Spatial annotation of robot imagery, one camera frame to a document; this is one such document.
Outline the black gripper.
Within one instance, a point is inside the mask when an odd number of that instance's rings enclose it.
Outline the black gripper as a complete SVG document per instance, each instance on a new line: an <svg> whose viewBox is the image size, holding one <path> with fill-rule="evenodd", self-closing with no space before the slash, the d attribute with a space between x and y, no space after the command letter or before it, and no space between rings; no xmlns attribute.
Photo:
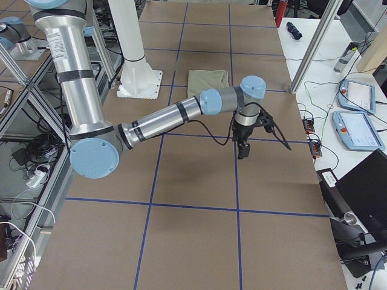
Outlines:
<svg viewBox="0 0 387 290"><path fill-rule="evenodd" d="M273 117L263 110L253 116L237 113L232 123L232 141L238 143L238 159L247 158L250 153L250 144L247 139L256 127L263 127L267 133L275 131Z"/></svg>

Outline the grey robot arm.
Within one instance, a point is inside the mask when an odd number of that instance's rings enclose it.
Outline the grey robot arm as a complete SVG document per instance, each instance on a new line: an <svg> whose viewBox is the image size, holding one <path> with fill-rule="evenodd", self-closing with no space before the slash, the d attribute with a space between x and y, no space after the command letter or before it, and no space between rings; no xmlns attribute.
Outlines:
<svg viewBox="0 0 387 290"><path fill-rule="evenodd" d="M46 35L57 82L72 122L70 163L80 176L100 179L112 174L121 155L136 145L193 123L201 115L232 112L227 140L236 143L239 158L249 155L248 137L263 127L277 134L273 117L262 107L266 83L246 76L237 86L226 84L225 72L189 72L193 93L155 112L162 75L148 64L133 1L109 1L122 46L123 68L116 93L101 101L84 33L93 12L90 1L30 1L34 22Z"/></svg>

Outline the neighbour robot arm base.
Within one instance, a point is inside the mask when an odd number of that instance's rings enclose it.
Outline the neighbour robot arm base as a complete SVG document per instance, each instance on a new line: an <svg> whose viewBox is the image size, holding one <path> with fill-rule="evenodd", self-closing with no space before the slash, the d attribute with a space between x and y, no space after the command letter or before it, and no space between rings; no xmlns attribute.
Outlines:
<svg viewBox="0 0 387 290"><path fill-rule="evenodd" d="M36 39L16 16L1 19L1 45L15 60L38 61L49 52L45 39Z"/></svg>

